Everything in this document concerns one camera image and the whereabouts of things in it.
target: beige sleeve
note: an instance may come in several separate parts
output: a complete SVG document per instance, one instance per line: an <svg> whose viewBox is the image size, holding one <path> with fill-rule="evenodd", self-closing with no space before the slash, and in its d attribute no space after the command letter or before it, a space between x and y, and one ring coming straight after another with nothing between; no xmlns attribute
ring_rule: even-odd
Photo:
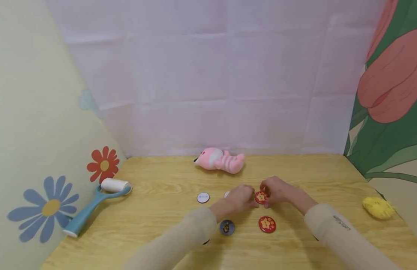
<svg viewBox="0 0 417 270"><path fill-rule="evenodd" d="M182 222L137 250L123 269L173 269L189 251L207 242L216 227L216 218L209 208L193 210Z"/></svg>
<svg viewBox="0 0 417 270"><path fill-rule="evenodd" d="M330 248L349 269L400 269L330 206L317 204L306 213L304 221L315 238Z"/></svg>

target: pink plush toy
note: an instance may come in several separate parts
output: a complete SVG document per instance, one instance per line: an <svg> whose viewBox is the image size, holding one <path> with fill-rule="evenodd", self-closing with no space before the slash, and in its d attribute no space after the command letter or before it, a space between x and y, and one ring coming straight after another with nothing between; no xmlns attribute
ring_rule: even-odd
<svg viewBox="0 0 417 270"><path fill-rule="evenodd" d="M230 156L228 151L218 148L206 148L201 152L200 156L193 161L207 170L224 170L228 173L236 174L245 165L245 155Z"/></svg>

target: yellow pom pom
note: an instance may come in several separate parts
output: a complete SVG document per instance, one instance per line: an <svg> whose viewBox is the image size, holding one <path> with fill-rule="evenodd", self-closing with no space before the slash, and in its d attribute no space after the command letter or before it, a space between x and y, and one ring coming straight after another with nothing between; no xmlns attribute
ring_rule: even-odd
<svg viewBox="0 0 417 270"><path fill-rule="evenodd" d="M367 197L363 200L363 207L377 219L388 219L395 213L390 202L379 197Z"/></svg>

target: red badge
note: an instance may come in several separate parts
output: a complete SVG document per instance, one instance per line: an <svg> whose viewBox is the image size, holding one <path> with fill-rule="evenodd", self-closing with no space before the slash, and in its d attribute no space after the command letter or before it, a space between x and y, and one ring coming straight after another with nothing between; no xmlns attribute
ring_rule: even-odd
<svg viewBox="0 0 417 270"><path fill-rule="evenodd" d="M264 191L258 191L257 193L255 193L255 201L258 204L265 204L267 198L268 196Z"/></svg>
<svg viewBox="0 0 417 270"><path fill-rule="evenodd" d="M273 233L276 230L276 222L269 216L263 216L258 221L259 228L265 233Z"/></svg>

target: blue flower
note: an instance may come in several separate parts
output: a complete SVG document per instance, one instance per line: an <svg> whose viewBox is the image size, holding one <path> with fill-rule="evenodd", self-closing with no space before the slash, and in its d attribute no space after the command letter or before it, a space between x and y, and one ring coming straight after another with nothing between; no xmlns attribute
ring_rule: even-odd
<svg viewBox="0 0 417 270"><path fill-rule="evenodd" d="M81 110L91 110L99 119L103 118L98 104L88 89L82 91L82 94L78 97L78 103Z"/></svg>
<svg viewBox="0 0 417 270"><path fill-rule="evenodd" d="M18 227L19 230L24 230L19 237L21 242L30 241L44 224L40 233L40 242L45 243L53 235L54 219L57 219L62 228L69 223L69 217L63 213L75 213L76 207L69 204L76 202L80 196L74 194L67 198L72 184L68 183L65 187L65 181L66 177L60 176L54 186L54 179L48 176L43 182L47 200L34 189L28 189L24 191L24 199L35 206L18 207L7 214L7 219L10 221L24 221Z"/></svg>

